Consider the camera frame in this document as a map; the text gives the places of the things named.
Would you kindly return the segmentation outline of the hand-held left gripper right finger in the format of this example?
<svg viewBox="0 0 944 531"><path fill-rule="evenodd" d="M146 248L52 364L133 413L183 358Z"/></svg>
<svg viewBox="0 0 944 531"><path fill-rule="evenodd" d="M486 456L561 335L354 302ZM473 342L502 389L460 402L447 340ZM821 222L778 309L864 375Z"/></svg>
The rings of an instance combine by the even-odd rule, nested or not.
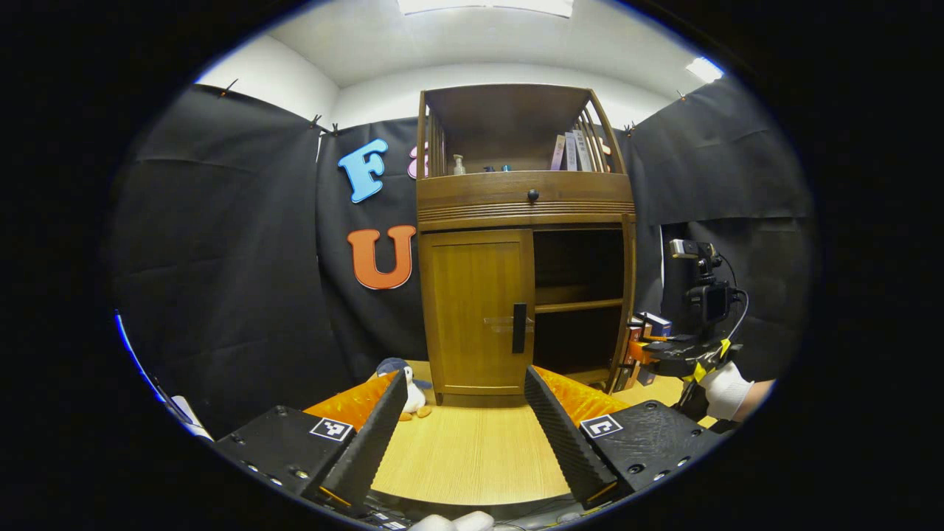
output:
<svg viewBox="0 0 944 531"><path fill-rule="evenodd" d="M586 510L664 483L727 438L661 401L628 406L542 367L526 370L524 396Z"/></svg>

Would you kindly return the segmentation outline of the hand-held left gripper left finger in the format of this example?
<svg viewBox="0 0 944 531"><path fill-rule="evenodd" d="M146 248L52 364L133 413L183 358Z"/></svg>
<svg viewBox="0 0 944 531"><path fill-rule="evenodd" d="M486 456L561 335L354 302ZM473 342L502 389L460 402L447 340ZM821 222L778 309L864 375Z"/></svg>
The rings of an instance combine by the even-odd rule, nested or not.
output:
<svg viewBox="0 0 944 531"><path fill-rule="evenodd" d="M367 513L367 497L407 400L403 371L348 390L343 411L275 406L220 438L215 450L290 496L341 513Z"/></svg>

